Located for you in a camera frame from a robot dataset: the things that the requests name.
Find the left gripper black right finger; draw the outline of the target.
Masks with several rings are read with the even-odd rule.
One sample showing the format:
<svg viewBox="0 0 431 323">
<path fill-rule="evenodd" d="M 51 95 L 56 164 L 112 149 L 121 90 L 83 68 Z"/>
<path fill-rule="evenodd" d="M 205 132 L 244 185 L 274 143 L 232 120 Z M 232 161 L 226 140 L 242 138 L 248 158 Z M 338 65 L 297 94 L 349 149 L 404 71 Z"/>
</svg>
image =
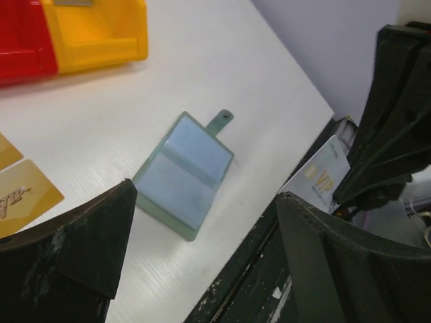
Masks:
<svg viewBox="0 0 431 323">
<path fill-rule="evenodd" d="M 291 192 L 277 216 L 301 322 L 429 322 L 430 251 L 371 234 Z"/>
</svg>

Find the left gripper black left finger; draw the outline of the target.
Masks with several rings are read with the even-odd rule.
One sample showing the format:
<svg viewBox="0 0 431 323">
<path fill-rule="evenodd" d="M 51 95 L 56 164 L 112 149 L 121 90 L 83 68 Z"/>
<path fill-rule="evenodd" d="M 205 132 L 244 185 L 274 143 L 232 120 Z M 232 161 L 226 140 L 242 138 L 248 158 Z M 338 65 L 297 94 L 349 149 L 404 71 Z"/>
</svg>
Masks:
<svg viewBox="0 0 431 323">
<path fill-rule="evenodd" d="M 105 322 L 119 287 L 136 199 L 126 179 L 1 239 L 1 321 Z"/>
</svg>

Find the tan credit card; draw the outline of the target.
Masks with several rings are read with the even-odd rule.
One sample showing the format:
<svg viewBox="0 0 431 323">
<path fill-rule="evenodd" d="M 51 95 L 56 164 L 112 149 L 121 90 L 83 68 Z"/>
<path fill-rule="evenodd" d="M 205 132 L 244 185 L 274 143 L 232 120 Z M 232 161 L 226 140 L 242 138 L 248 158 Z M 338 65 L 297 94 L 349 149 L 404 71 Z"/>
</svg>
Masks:
<svg viewBox="0 0 431 323">
<path fill-rule="evenodd" d="M 23 155 L 0 134 L 0 170 L 4 170 L 23 158 Z"/>
<path fill-rule="evenodd" d="M 37 219 L 64 196 L 30 160 L 1 172 L 1 237 L 7 237 Z"/>
</svg>

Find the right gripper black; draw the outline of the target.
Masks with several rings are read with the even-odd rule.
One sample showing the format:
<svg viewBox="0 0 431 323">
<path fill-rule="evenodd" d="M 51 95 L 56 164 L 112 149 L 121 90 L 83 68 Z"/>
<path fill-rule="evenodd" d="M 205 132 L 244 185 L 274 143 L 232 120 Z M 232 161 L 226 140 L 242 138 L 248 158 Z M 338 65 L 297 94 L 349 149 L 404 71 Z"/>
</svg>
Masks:
<svg viewBox="0 0 431 323">
<path fill-rule="evenodd" d="M 361 211 L 398 199 L 430 165 L 429 23 L 378 32 L 372 85 L 347 160 L 350 171 L 333 199 Z"/>
</svg>

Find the sage green card holder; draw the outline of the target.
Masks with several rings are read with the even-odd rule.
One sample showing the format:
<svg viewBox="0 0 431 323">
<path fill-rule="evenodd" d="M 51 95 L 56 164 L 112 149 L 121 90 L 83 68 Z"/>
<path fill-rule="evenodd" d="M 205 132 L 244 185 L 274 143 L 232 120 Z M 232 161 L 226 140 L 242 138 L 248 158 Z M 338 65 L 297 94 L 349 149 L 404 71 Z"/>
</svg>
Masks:
<svg viewBox="0 0 431 323">
<path fill-rule="evenodd" d="M 183 112 L 132 179 L 137 207 L 187 241 L 196 238 L 234 159 L 217 138 L 233 118 L 221 110 L 203 126 Z"/>
</svg>

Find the silver VIP credit card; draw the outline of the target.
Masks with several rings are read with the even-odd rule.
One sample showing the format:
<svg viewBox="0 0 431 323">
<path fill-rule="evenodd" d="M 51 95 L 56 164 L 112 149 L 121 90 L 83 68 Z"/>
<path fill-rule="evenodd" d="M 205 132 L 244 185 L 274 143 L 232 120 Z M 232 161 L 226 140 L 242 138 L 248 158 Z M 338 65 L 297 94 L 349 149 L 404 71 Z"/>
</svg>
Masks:
<svg viewBox="0 0 431 323">
<path fill-rule="evenodd" d="M 333 135 L 280 191 L 291 192 L 321 211 L 332 214 L 339 207 L 333 194 L 349 170 L 343 147 Z"/>
</svg>

